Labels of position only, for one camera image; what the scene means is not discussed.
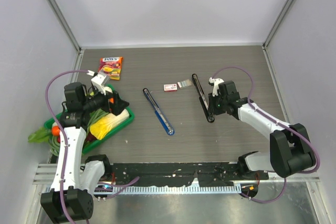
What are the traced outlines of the black stapler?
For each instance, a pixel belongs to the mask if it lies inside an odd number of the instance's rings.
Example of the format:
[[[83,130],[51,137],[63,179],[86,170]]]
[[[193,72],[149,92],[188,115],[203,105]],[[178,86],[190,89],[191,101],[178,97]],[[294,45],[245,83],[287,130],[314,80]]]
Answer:
[[[192,74],[192,82],[193,82],[193,84],[194,84],[194,86],[195,86],[195,88],[197,90],[198,98],[199,98],[200,104],[202,106],[203,112],[205,114],[205,117],[207,119],[207,122],[208,123],[213,123],[215,121],[215,118],[208,111],[208,102],[206,100],[205,93],[204,93],[203,88],[202,88],[202,86],[200,84],[198,76],[195,73]]]

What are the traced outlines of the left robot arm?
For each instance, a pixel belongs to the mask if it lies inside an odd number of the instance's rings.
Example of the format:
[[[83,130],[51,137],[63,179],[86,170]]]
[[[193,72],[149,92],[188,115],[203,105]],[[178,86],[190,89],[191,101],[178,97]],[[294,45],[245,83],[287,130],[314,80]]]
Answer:
[[[43,193],[40,203],[53,223],[89,220],[93,214],[93,193],[98,181],[112,174],[106,155],[90,157],[81,170],[82,149],[87,137],[90,115],[99,109],[120,115],[129,102],[116,90],[94,87],[89,95],[86,86],[74,82],[64,87],[65,102],[57,124],[61,126],[60,150],[56,174],[50,191]]]

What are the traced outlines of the blue stapler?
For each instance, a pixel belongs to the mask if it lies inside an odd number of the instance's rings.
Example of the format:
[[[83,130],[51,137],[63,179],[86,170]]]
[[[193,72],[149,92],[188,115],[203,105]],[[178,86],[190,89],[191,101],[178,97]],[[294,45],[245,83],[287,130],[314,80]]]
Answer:
[[[147,100],[149,101],[149,103],[151,104],[156,117],[160,121],[160,123],[163,126],[163,128],[164,128],[165,132],[167,133],[167,135],[169,135],[169,136],[174,135],[175,131],[173,129],[173,126],[168,121],[168,119],[166,118],[166,116],[164,115],[164,113],[162,112],[162,110],[160,109],[160,107],[158,106],[157,102],[152,97],[151,93],[149,92],[149,90],[147,88],[143,89],[143,94],[147,98]]]

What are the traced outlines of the red white staple box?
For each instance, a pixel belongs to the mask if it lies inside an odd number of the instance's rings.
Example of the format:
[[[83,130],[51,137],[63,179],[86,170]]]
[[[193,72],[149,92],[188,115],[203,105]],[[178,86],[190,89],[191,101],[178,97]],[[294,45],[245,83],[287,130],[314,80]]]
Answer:
[[[163,86],[163,90],[164,90],[164,92],[174,92],[174,91],[177,91],[177,84],[176,83],[165,84]]]

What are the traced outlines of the silver staple strips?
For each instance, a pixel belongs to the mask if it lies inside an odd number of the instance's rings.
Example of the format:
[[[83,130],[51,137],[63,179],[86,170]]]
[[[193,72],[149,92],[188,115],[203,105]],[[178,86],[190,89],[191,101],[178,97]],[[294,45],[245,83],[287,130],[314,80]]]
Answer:
[[[189,87],[189,86],[193,85],[193,83],[190,79],[186,79],[186,80],[183,80],[183,81],[179,81],[177,83],[177,85],[180,89],[182,89],[182,88],[186,88],[186,87]]]

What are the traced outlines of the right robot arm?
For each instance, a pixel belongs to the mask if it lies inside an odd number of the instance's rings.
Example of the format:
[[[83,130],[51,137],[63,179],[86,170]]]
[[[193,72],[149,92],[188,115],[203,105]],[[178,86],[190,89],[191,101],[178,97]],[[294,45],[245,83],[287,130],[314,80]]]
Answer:
[[[239,177],[250,179],[256,171],[264,170],[286,178],[317,164],[303,125],[290,125],[278,120],[248,98],[241,98],[233,81],[210,78],[209,85],[213,88],[208,95],[209,114],[231,115],[253,127],[269,141],[268,153],[254,151],[238,158]]]

